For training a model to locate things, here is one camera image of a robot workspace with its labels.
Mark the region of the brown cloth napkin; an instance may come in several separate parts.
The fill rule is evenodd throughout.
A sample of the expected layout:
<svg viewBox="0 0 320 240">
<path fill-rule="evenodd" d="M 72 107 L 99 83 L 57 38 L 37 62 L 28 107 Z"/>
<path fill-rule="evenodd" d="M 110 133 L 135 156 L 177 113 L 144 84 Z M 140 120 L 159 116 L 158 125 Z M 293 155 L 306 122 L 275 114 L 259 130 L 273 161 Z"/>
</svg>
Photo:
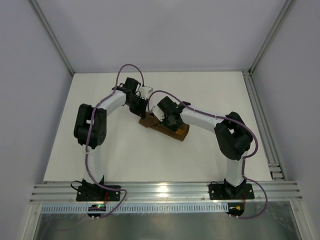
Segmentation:
<svg viewBox="0 0 320 240">
<path fill-rule="evenodd" d="M 173 132 L 170 129 L 166 128 L 165 126 L 161 125 L 160 124 L 161 122 L 149 112 L 146 112 L 145 118 L 141 118 L 138 123 L 146 128 L 151 128 L 159 133 L 162 133 L 166 136 L 169 136 L 181 142 L 185 140 L 190 130 L 190 125 L 183 123 L 178 129 L 185 129 L 186 134 L 178 135 L 176 134 L 176 132 Z"/>
</svg>

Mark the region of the orange plastic fork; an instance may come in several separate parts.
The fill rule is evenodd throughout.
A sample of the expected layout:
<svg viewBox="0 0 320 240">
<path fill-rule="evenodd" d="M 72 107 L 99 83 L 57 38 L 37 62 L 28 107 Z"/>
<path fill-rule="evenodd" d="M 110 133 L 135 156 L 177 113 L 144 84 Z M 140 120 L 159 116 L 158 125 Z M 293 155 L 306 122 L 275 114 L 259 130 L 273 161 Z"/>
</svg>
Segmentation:
<svg viewBox="0 0 320 240">
<path fill-rule="evenodd" d="M 185 129 L 179 128 L 175 133 L 176 133 L 177 135 L 185 135 L 186 132 L 187 132 L 187 131 L 186 131 Z"/>
</svg>

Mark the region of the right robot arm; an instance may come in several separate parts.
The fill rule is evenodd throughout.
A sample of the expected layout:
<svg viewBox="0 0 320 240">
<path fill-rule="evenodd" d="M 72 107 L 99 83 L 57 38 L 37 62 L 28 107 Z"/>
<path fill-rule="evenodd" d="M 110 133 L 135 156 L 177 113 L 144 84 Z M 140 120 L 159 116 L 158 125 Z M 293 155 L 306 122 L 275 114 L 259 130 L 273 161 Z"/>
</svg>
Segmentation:
<svg viewBox="0 0 320 240">
<path fill-rule="evenodd" d="M 151 108 L 159 125 L 176 133 L 183 125 L 194 125 L 215 134 L 218 147 L 226 158 L 227 173 L 222 183 L 212 181 L 208 185 L 211 200 L 253 200 L 253 187 L 244 176 L 245 157 L 251 147 L 253 136 L 236 112 L 226 116 L 195 109 L 188 102 L 175 103 L 164 97 Z"/>
</svg>

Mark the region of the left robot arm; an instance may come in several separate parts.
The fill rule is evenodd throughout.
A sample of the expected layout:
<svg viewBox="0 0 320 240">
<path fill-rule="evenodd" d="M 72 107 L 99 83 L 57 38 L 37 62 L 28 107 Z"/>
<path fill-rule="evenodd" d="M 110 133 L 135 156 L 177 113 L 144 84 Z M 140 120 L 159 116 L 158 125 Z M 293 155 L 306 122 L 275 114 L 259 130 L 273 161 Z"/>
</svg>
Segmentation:
<svg viewBox="0 0 320 240">
<path fill-rule="evenodd" d="M 101 146 L 107 137 L 107 118 L 120 107 L 128 106 L 131 113 L 146 117 L 146 108 L 153 88 L 128 77 L 96 105 L 81 104 L 78 108 L 73 135 L 84 146 L 85 175 L 82 188 L 86 191 L 120 191 L 104 185 Z"/>
</svg>

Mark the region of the left controller board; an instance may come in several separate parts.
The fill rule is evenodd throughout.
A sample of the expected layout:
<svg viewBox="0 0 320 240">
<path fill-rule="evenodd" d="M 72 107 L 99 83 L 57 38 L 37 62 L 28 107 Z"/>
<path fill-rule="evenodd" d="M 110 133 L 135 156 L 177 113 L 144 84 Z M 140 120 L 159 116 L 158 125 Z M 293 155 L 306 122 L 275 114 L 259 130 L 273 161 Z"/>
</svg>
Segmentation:
<svg viewBox="0 0 320 240">
<path fill-rule="evenodd" d="M 106 213 L 106 205 L 105 204 L 93 204 L 88 207 L 87 209 L 87 215 L 92 220 L 99 220 L 102 215 Z"/>
</svg>

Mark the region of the controller board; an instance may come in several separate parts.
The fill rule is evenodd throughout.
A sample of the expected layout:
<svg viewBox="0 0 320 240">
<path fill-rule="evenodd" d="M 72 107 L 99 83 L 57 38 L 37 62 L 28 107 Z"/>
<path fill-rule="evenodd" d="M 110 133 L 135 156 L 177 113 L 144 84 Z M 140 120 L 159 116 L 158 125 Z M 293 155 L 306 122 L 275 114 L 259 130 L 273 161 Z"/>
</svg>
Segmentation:
<svg viewBox="0 0 320 240">
<path fill-rule="evenodd" d="M 88 207 L 87 209 L 87 215 L 92 220 L 99 220 L 102 215 L 106 213 L 106 205 L 105 204 L 93 204 Z"/>
<path fill-rule="evenodd" d="M 239 219 L 245 211 L 244 205 L 229 205 L 226 214 L 229 218 Z"/>
</svg>

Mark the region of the right controller board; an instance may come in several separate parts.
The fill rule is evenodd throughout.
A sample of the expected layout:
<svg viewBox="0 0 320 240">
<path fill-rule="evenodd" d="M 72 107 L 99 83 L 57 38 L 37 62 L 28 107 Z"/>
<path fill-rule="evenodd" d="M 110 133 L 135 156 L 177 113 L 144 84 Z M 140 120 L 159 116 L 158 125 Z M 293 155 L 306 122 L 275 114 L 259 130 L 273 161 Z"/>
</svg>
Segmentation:
<svg viewBox="0 0 320 240">
<path fill-rule="evenodd" d="M 229 205 L 226 214 L 229 218 L 239 219 L 245 211 L 244 205 Z"/>
</svg>

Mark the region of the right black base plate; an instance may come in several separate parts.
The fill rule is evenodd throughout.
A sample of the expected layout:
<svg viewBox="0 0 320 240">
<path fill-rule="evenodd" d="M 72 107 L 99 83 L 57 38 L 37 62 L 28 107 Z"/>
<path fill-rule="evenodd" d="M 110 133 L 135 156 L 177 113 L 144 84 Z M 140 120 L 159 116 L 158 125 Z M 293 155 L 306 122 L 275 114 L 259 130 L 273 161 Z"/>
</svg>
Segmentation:
<svg viewBox="0 0 320 240">
<path fill-rule="evenodd" d="M 239 186 L 233 186 L 227 181 L 218 183 L 212 181 L 208 185 L 210 200 L 253 200 L 255 194 L 250 183 L 244 180 Z"/>
</svg>

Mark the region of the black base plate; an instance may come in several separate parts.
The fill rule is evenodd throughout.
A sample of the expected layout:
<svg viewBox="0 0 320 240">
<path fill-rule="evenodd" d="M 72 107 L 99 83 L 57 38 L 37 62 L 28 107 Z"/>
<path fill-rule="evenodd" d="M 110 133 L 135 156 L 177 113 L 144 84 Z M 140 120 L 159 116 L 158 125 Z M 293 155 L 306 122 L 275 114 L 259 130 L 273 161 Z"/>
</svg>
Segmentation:
<svg viewBox="0 0 320 240">
<path fill-rule="evenodd" d="M 116 189 L 116 191 L 101 188 L 95 184 L 79 186 L 76 195 L 77 202 L 119 202 L 120 185 L 107 185 L 107 188 Z"/>
<path fill-rule="evenodd" d="M 255 194 L 250 183 L 244 180 L 239 186 L 233 186 L 227 181 L 218 183 L 212 181 L 208 185 L 210 200 L 253 200 Z"/>
</svg>

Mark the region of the right side aluminium rail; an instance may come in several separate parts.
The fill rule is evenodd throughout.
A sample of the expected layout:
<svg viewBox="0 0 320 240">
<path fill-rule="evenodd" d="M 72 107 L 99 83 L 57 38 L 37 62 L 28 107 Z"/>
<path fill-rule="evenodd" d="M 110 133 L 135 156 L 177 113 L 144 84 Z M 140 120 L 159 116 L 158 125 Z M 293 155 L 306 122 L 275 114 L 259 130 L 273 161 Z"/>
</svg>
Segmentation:
<svg viewBox="0 0 320 240">
<path fill-rule="evenodd" d="M 280 154 L 276 148 L 267 118 L 263 109 L 262 102 L 258 95 L 257 88 L 254 83 L 253 76 L 250 72 L 242 72 L 245 87 L 249 96 L 257 128 L 260 134 L 261 143 L 263 146 L 264 154 L 266 156 L 270 175 L 273 181 L 286 181 L 285 171 L 281 164 Z"/>
</svg>

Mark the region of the aluminium rail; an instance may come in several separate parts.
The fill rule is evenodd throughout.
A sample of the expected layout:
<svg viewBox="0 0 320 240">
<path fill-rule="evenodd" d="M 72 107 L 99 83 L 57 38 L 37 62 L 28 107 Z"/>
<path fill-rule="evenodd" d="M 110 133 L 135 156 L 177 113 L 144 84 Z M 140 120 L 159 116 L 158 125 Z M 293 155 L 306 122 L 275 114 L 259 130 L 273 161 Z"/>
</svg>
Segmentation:
<svg viewBox="0 0 320 240">
<path fill-rule="evenodd" d="M 285 171 L 281 164 L 280 154 L 276 148 L 267 118 L 263 109 L 262 102 L 258 95 L 257 88 L 254 83 L 253 76 L 250 72 L 242 72 L 245 87 L 249 96 L 257 128 L 260 134 L 261 143 L 263 146 L 264 154 L 266 156 L 270 175 L 273 181 L 286 181 Z"/>
<path fill-rule="evenodd" d="M 207 182 L 115 182 L 127 191 L 126 203 L 196 203 L 209 202 Z M 268 200 L 301 201 L 299 186 L 294 181 L 262 181 L 259 183 Z M 74 203 L 77 192 L 69 182 L 36 184 L 31 203 Z"/>
</svg>

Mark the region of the left aluminium frame post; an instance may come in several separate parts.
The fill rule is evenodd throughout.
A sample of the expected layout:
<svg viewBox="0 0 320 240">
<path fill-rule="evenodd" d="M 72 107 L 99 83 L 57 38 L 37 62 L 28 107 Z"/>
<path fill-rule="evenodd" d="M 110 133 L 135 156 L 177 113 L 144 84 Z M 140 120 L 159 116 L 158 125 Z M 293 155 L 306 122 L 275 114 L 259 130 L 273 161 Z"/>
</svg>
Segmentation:
<svg viewBox="0 0 320 240">
<path fill-rule="evenodd" d="M 46 35 L 48 36 L 49 40 L 51 41 L 52 45 L 54 46 L 55 50 L 57 51 L 60 59 L 64 63 L 65 67 L 67 68 L 68 72 L 71 76 L 74 76 L 75 71 L 65 53 L 63 50 L 56 34 L 54 33 L 47 17 L 45 16 L 45 13 L 43 12 L 40 4 L 37 0 L 28 0 L 28 3 L 30 4 L 32 10 L 34 11 L 36 17 L 38 18 L 40 24 L 42 25 Z"/>
</svg>

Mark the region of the aluminium frame post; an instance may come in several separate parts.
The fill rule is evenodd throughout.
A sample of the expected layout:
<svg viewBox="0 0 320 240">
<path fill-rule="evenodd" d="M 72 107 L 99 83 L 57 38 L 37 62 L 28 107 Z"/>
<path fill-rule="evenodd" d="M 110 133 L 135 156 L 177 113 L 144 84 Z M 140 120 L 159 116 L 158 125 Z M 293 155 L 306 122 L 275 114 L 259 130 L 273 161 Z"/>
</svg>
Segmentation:
<svg viewBox="0 0 320 240">
<path fill-rule="evenodd" d="M 40 4 L 37 0 L 28 0 L 28 3 L 30 4 L 32 10 L 34 11 L 36 17 L 38 18 L 40 24 L 42 25 L 46 35 L 48 36 L 49 40 L 51 41 L 52 45 L 54 46 L 55 50 L 57 51 L 60 59 L 64 63 L 65 67 L 67 68 L 68 72 L 71 76 L 74 76 L 75 71 L 65 53 L 63 50 L 56 34 L 54 33 L 47 17 L 45 16 L 45 13 L 43 12 Z"/>
<path fill-rule="evenodd" d="M 259 63 L 261 62 L 263 56 L 266 54 L 267 50 L 273 43 L 275 37 L 277 36 L 279 30 L 281 29 L 284 21 L 288 17 L 291 9 L 295 5 L 296 0 L 286 0 L 283 4 L 283 6 L 280 9 L 280 12 L 278 13 L 277 17 L 275 18 L 270 30 L 267 33 L 266 38 L 264 39 L 256 57 L 254 58 L 251 67 L 249 68 L 248 72 L 250 75 L 252 75 L 256 68 L 258 67 Z"/>
</svg>

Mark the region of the front aluminium rail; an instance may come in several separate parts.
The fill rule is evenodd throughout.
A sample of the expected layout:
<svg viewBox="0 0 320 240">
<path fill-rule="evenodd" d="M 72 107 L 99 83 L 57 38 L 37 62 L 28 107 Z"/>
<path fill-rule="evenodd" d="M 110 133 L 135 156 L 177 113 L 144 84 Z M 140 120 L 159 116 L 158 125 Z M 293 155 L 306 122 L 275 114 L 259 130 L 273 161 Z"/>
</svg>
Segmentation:
<svg viewBox="0 0 320 240">
<path fill-rule="evenodd" d="M 115 182 L 127 191 L 126 203 L 196 203 L 209 202 L 207 182 Z M 294 181 L 262 181 L 259 183 L 268 200 L 301 201 L 299 186 Z M 31 203 L 74 203 L 77 192 L 69 182 L 36 184 Z"/>
</svg>

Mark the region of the right aluminium frame post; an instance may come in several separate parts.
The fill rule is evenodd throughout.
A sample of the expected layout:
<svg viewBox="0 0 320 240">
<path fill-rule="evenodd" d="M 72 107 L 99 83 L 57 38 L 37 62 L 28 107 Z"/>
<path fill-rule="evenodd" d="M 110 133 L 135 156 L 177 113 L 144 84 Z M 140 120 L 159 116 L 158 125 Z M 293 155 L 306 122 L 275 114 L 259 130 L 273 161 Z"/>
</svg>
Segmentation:
<svg viewBox="0 0 320 240">
<path fill-rule="evenodd" d="M 286 0 L 283 4 L 283 6 L 280 9 L 280 12 L 278 13 L 277 17 L 275 18 L 270 30 L 267 33 L 266 38 L 264 39 L 256 57 L 254 58 L 251 67 L 249 68 L 248 72 L 250 75 L 252 75 L 256 68 L 258 67 L 259 63 L 261 62 L 263 56 L 266 54 L 267 50 L 273 43 L 275 37 L 277 36 L 279 30 L 281 29 L 284 21 L 288 17 L 291 9 L 295 5 L 296 0 Z"/>
</svg>

